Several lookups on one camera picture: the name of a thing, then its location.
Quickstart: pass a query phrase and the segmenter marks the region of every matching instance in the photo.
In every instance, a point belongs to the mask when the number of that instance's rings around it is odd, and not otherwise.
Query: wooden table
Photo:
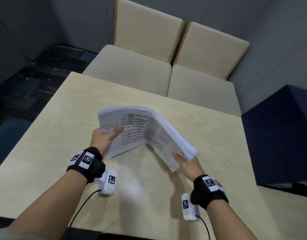
[[[307,239],[307,199],[256,186],[240,117],[74,72],[0,166],[0,216],[16,218],[64,174],[71,157],[89,146],[99,108],[131,105],[157,111],[198,149],[206,173],[226,188],[230,205],[259,239]],[[151,239],[207,238],[201,221],[182,217],[181,195],[192,183],[171,173],[148,146],[106,165],[118,173],[116,192],[93,196],[73,227]],[[80,205],[97,188],[88,185]],[[206,212],[200,213],[211,230]]]

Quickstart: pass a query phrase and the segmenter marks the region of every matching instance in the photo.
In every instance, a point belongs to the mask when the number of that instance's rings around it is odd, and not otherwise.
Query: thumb
[[[111,133],[109,133],[109,140],[113,141],[124,129],[125,127],[123,125],[115,128]]]
[[[173,157],[180,165],[182,165],[182,164],[186,161],[185,158],[183,158],[182,156],[180,156],[178,153],[175,153],[175,152],[172,153],[172,157]]]

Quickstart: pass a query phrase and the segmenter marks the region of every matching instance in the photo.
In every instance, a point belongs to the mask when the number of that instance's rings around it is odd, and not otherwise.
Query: forearm
[[[80,173],[69,170],[33,202],[9,227],[16,234],[59,239],[68,226],[87,185]]]
[[[207,213],[217,240],[257,240],[252,231],[224,200],[214,200]]]

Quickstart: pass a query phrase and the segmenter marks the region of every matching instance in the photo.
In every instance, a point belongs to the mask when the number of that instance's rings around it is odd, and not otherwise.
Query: floor
[[[53,45],[0,85],[0,165],[70,72],[82,73],[97,54]],[[0,217],[0,228],[14,219]],[[69,239],[137,239],[73,228]]]

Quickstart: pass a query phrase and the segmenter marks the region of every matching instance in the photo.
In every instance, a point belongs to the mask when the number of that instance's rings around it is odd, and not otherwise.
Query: navy blue box
[[[307,91],[286,85],[242,115],[257,185],[307,181]]]

